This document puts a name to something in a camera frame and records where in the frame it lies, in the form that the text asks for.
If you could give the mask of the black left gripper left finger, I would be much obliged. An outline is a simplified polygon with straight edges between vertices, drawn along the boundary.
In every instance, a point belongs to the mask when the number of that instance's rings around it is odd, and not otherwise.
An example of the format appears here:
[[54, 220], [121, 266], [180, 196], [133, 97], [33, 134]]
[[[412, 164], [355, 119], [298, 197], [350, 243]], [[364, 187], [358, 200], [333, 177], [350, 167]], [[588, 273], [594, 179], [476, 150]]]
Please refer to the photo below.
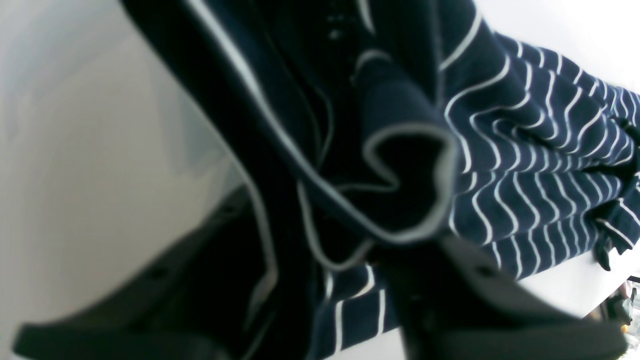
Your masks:
[[121, 287], [26, 323], [15, 360], [249, 360], [279, 309], [281, 206], [241, 187]]

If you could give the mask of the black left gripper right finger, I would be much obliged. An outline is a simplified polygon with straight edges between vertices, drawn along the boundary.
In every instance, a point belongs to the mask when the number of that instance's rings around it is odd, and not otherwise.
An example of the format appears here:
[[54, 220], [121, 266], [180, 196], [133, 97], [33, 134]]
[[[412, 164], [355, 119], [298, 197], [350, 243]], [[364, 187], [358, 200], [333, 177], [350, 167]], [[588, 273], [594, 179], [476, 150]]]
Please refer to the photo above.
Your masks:
[[408, 360], [616, 360], [619, 325], [573, 316], [453, 235], [380, 251]]

